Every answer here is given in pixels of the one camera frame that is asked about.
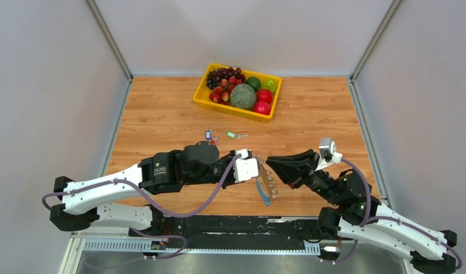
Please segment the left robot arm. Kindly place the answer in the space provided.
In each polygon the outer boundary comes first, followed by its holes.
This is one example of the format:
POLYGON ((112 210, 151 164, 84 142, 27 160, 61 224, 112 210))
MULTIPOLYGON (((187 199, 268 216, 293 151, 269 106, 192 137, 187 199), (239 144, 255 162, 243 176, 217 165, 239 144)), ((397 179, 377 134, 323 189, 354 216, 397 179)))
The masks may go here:
POLYGON ((232 150, 220 156, 216 146, 201 141, 182 150, 159 152, 122 171, 96 179, 55 179, 54 190, 42 197, 50 221, 61 231, 92 226, 130 227, 159 236, 165 230, 163 214, 186 218, 201 212, 218 191, 251 178, 251 154, 232 150), (215 184, 209 198, 188 213, 158 205, 152 195, 180 192, 184 186, 215 184))

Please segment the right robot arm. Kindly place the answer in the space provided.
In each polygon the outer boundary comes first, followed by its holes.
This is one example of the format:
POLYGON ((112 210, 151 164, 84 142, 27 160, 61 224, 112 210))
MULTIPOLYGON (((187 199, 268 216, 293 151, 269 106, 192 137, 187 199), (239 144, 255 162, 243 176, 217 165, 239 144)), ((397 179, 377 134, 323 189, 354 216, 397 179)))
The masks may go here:
POLYGON ((270 156, 266 164, 291 189, 305 186, 330 206, 316 222, 320 239, 353 239, 396 254, 421 273, 455 273, 463 263, 457 234, 435 231, 398 214, 372 196, 360 169, 337 152, 307 150, 270 156))

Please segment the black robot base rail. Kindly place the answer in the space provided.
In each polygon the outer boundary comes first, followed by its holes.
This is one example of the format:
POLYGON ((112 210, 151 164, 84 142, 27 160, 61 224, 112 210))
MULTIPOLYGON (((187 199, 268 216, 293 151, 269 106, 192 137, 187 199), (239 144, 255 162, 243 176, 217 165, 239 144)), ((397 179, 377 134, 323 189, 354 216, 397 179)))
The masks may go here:
POLYGON ((129 229, 128 235, 159 236, 170 249, 316 254, 316 244, 336 245, 339 240, 338 235, 321 231, 316 218, 231 215, 176 218, 164 216, 156 209, 152 213, 151 227, 129 229))

